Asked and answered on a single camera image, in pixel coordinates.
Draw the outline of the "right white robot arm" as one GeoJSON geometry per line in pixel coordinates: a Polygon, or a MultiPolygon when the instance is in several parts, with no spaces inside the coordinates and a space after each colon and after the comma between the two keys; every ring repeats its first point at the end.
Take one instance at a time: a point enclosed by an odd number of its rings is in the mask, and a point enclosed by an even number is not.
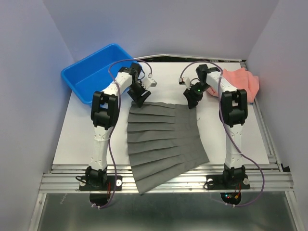
{"type": "Polygon", "coordinates": [[[226,157],[223,173],[212,177],[214,185],[222,184],[232,188],[246,178],[243,156],[241,152],[242,131],[248,117],[247,92],[233,86],[224,76],[223,70],[216,64],[208,67],[201,64],[196,68],[197,77],[190,79],[182,71],[179,84],[185,85],[183,95],[188,108],[195,108],[203,97],[203,93],[212,87],[218,94],[219,119],[226,134],[226,157]]]}

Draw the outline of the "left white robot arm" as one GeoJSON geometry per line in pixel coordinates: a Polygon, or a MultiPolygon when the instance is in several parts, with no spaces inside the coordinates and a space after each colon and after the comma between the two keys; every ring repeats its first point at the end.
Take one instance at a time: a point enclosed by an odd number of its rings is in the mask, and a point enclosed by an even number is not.
{"type": "Polygon", "coordinates": [[[112,82],[108,87],[93,94],[90,118],[94,126],[94,146],[84,183],[97,190],[107,185],[107,149],[119,118],[122,93],[128,90],[131,99],[141,107],[151,95],[149,88],[157,85],[152,69],[147,76],[139,79],[142,71],[138,63],[132,62],[130,67],[120,68],[116,77],[111,76],[112,82]]]}

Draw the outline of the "grey skirt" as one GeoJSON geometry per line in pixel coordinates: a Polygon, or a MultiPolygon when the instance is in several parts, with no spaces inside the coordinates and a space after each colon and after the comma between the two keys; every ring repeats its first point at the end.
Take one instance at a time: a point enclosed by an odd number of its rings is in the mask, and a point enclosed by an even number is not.
{"type": "Polygon", "coordinates": [[[209,162],[201,142],[196,109],[187,105],[131,104],[128,156],[139,194],[209,162]]]}

